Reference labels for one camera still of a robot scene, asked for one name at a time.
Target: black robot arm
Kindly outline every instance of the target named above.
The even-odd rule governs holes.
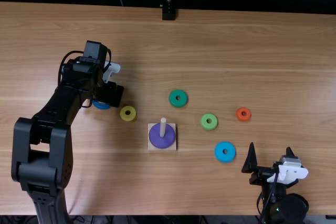
[[[71,223],[64,195],[73,165],[70,128],[83,103],[119,106],[123,87],[102,78],[107,53],[103,44],[87,41],[82,56],[61,64],[62,80],[44,108],[14,126],[12,179],[32,198],[40,224]],[[41,142],[49,152],[30,148]]]
[[[286,189],[297,184],[297,178],[305,178],[308,170],[301,165],[290,147],[272,167],[263,167],[258,166],[254,144],[251,143],[241,171],[252,173],[249,180],[251,185],[261,186],[257,208],[259,211],[258,205],[262,199],[263,210],[259,211],[258,224],[303,224],[309,204],[298,194],[287,194]]]

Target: wood grain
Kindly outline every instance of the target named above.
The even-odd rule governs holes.
[[[240,172],[254,142],[260,165],[291,146],[309,170],[289,192],[309,200],[310,214],[336,214],[336,16],[0,3],[0,214],[35,213],[10,177],[13,126],[51,97],[62,57],[100,41],[122,69],[119,109],[79,111],[72,125],[74,169],[66,189],[71,214],[254,215],[260,188]],[[168,96],[187,92],[177,109]],[[247,123],[235,111],[252,112]],[[215,113],[206,132],[201,116]],[[178,150],[148,153],[147,125],[176,123]],[[230,164],[214,147],[236,146]]]

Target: blue ring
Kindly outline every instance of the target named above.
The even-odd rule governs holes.
[[[93,101],[93,105],[96,108],[99,108],[100,110],[108,110],[111,107],[110,105],[100,103],[100,102],[96,102],[96,101]]]
[[[235,158],[236,149],[230,142],[220,142],[215,147],[215,156],[219,161],[229,163]]]

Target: yellow ring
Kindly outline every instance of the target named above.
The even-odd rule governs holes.
[[[125,106],[120,111],[120,117],[126,122],[131,122],[136,117],[136,110],[131,106]]]

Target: purple ring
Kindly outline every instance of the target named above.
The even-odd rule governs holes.
[[[164,137],[160,137],[160,124],[157,123],[149,131],[149,141],[156,148],[166,149],[174,143],[175,131],[169,124],[166,124]]]

